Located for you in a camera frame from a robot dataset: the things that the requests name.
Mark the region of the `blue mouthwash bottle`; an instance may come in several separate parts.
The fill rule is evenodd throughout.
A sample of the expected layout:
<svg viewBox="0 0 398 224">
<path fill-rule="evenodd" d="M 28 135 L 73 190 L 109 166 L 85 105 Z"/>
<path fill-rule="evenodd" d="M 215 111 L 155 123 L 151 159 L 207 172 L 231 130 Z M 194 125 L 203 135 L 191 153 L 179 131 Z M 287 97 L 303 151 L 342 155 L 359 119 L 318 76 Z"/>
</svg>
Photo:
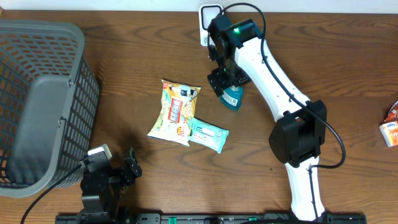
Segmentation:
<svg viewBox="0 0 398 224">
<path fill-rule="evenodd" d="M 231 110 L 237 111 L 242 105 L 244 90 L 241 86 L 231 86 L 220 96 L 222 104 Z"/>
</svg>

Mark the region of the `yellow chips snack bag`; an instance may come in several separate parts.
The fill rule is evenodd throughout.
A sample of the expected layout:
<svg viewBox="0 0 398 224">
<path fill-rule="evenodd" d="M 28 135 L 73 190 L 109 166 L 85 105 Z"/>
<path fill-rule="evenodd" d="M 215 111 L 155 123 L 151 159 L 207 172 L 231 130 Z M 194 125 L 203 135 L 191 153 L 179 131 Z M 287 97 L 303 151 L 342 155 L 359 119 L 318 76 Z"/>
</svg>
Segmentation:
<svg viewBox="0 0 398 224">
<path fill-rule="evenodd" d="M 199 86 L 162 80 L 161 111 L 147 136 L 189 146 L 200 90 Z"/>
</svg>

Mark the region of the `light blue wet wipes pack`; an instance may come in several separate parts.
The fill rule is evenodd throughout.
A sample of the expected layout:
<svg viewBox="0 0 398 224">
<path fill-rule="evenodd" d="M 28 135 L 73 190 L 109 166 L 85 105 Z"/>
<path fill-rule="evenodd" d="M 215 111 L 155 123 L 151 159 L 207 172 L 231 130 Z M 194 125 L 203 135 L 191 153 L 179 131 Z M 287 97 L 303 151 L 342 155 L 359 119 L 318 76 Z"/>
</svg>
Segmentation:
<svg viewBox="0 0 398 224">
<path fill-rule="evenodd" d="M 192 133 L 188 140 L 209 147 L 221 154 L 228 135 L 229 131 L 226 129 L 193 118 Z"/>
</svg>

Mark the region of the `brown Top chocolate bar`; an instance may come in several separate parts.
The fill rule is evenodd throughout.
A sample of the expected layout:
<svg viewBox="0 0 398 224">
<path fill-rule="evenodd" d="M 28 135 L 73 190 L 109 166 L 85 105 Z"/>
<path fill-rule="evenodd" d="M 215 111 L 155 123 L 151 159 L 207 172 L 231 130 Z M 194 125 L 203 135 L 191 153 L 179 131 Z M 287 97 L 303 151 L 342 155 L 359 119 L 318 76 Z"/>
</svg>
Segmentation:
<svg viewBox="0 0 398 224">
<path fill-rule="evenodd" d="M 396 101 L 392 107 L 390 108 L 386 119 L 384 120 L 386 123 L 391 122 L 397 119 L 397 114 L 398 114 L 398 101 Z"/>
</svg>

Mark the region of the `small orange white tissue pack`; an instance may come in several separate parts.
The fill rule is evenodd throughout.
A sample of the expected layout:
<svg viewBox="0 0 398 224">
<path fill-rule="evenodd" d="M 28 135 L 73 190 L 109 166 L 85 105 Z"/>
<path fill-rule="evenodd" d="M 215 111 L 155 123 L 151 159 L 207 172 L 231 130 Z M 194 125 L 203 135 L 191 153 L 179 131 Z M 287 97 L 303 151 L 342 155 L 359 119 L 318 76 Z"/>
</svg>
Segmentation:
<svg viewBox="0 0 398 224">
<path fill-rule="evenodd" d="M 379 129 L 388 147 L 397 145 L 397 121 L 384 123 Z"/>
</svg>

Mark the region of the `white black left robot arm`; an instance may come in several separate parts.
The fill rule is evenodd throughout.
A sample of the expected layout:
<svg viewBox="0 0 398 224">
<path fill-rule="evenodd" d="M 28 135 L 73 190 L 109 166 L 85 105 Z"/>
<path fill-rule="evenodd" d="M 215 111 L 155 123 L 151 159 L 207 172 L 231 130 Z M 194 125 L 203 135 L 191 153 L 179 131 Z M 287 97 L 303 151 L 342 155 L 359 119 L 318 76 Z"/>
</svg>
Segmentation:
<svg viewBox="0 0 398 224">
<path fill-rule="evenodd" d="M 142 175 L 133 148 L 126 154 L 122 166 L 112 168 L 111 159 L 107 144 L 90 149 L 82 159 L 85 171 L 80 187 L 86 223 L 115 223 L 121 212 L 122 190 L 135 184 Z"/>
</svg>

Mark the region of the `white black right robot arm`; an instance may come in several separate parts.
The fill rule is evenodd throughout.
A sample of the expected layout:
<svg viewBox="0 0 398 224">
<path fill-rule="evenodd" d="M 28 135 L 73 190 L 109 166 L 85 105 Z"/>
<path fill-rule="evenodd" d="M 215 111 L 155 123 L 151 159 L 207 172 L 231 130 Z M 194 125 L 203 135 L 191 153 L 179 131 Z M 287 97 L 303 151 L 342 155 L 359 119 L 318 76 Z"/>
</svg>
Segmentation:
<svg viewBox="0 0 398 224">
<path fill-rule="evenodd" d="M 218 68 L 208 75 L 217 96 L 225 90 L 253 82 L 275 121 L 269 145 L 285 165 L 292 193 L 291 210 L 299 220 L 314 221 L 325 208 L 320 200 L 317 168 L 325 126 L 308 110 L 326 118 L 326 106 L 312 102 L 289 80 L 276 62 L 255 22 L 233 24 L 220 15 L 209 22 L 209 56 Z"/>
</svg>

